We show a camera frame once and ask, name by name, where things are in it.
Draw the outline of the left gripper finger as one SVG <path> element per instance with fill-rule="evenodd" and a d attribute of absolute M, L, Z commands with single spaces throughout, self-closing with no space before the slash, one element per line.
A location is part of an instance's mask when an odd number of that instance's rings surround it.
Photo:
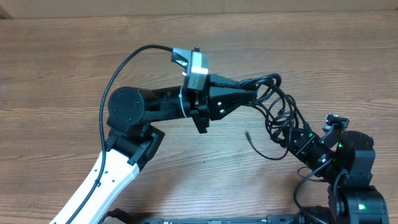
<path fill-rule="evenodd" d="M 211 86 L 208 107 L 212 121 L 223 119 L 242 105 L 249 104 L 257 97 L 257 91 Z"/>
<path fill-rule="evenodd" d="M 217 74 L 208 75 L 209 86 L 217 86 L 223 88 L 237 88 L 239 82 L 230 78 L 226 78 Z"/>

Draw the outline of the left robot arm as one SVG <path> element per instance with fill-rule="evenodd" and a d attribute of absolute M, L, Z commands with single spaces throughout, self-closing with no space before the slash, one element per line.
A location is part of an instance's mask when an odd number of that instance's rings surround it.
<path fill-rule="evenodd" d="M 98 223 L 120 192 L 156 154 L 165 134 L 151 124 L 191 118 L 199 133 L 210 121 L 246 105 L 257 87 L 219 75 L 205 77 L 199 89 L 186 83 L 156 90 L 121 87 L 108 101 L 105 151 L 52 223 Z"/>

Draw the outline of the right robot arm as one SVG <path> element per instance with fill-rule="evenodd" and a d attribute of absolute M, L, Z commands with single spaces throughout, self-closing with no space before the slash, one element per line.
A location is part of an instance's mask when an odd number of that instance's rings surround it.
<path fill-rule="evenodd" d="M 323 137 L 309 126 L 282 133 L 288 151 L 311 169 L 294 194 L 313 176 L 329 184 L 327 207 L 300 205 L 294 223 L 389 223 L 386 201 L 370 184 L 376 158 L 372 137 L 348 131 L 342 122 L 327 127 Z"/>

